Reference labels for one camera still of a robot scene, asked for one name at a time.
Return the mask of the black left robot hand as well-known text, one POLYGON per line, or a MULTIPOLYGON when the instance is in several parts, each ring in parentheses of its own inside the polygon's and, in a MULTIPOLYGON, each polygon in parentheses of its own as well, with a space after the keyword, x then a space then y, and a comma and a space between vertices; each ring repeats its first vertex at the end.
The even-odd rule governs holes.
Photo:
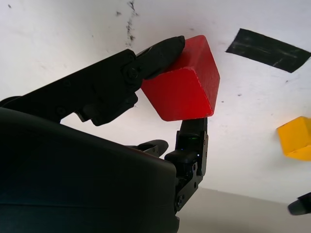
POLYGON ((311 193, 304 194, 296 201, 288 205, 288 211, 293 216, 305 215, 311 213, 311 193))

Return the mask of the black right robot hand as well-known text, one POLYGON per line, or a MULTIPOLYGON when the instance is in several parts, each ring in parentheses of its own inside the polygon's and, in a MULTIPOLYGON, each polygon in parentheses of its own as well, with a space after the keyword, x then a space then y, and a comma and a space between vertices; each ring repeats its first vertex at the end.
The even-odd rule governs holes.
POLYGON ((184 120, 169 154, 163 140, 124 146, 61 120, 75 113, 95 126, 113 121, 184 47, 176 36, 140 54, 124 50, 0 103, 1 232, 178 231, 176 213, 206 172, 207 118, 184 120))

